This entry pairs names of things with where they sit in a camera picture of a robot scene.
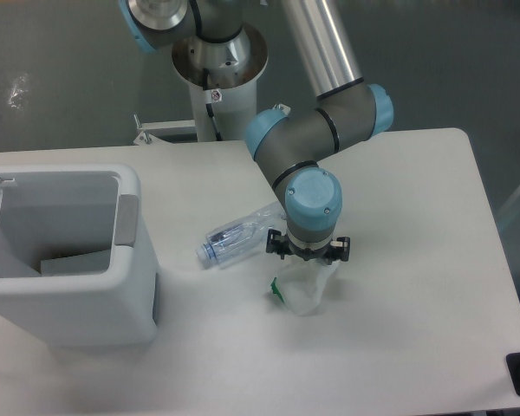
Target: robotic arm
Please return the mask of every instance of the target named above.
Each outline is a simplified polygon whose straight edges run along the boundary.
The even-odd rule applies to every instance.
[[[189,61],[199,69],[204,66],[202,87],[207,89],[212,83],[235,88],[239,80],[247,82],[260,74],[265,65],[251,59],[261,55],[258,47],[255,52],[254,45],[242,39],[250,32],[243,29],[240,3],[120,0],[120,7],[144,50],[194,36],[192,44],[200,44],[204,59],[197,62],[196,56],[189,56]],[[333,236],[342,208],[341,186],[317,162],[387,130],[393,123],[393,104],[382,87],[368,86],[362,79],[333,0],[285,0],[283,7],[318,108],[301,119],[271,109],[246,120],[250,154],[287,212],[286,234],[271,231],[267,251],[282,258],[294,254],[304,260],[347,261],[350,239]],[[192,55],[197,52],[189,50]],[[228,77],[225,67],[231,65],[239,68],[235,75],[248,78]],[[218,136],[213,112],[207,109],[207,113]],[[238,124],[243,117],[237,120],[233,114],[233,118],[230,121]]]
[[[250,154],[287,212],[287,234],[271,231],[267,251],[347,261],[350,239],[333,239],[341,186],[317,162],[387,130],[393,104],[382,87],[362,79],[333,1],[285,1],[283,7],[318,108],[298,120],[264,111],[247,129]]]

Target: clear plastic bottle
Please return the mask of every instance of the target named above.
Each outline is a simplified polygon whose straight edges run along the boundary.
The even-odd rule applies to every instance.
[[[206,268],[222,263],[227,266],[265,243],[269,229],[284,227],[285,210],[275,202],[208,233],[206,244],[196,249],[197,256]]]

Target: metal cylinder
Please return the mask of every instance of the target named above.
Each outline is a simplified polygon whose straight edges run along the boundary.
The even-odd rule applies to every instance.
[[[227,42],[187,38],[173,45],[172,58],[178,75],[189,86],[198,141],[219,140],[216,133],[221,140],[243,140],[246,127],[257,115],[257,80],[268,63],[268,48],[260,32],[245,24]],[[212,90],[220,90],[217,100]]]
[[[282,3],[317,96],[362,77],[334,0]]]
[[[131,14],[143,26],[153,30],[169,30],[185,17],[187,0],[128,0]]]

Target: crumpled plastic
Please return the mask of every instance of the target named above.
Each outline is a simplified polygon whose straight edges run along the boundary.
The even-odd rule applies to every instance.
[[[328,280],[337,271],[339,264],[333,262],[327,265],[320,260],[305,262],[296,259],[277,272],[270,285],[271,291],[294,314],[314,315]]]

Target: white plastic bin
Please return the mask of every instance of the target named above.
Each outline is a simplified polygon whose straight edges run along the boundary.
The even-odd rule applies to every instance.
[[[124,165],[0,167],[0,315],[53,346],[150,341],[158,260]]]

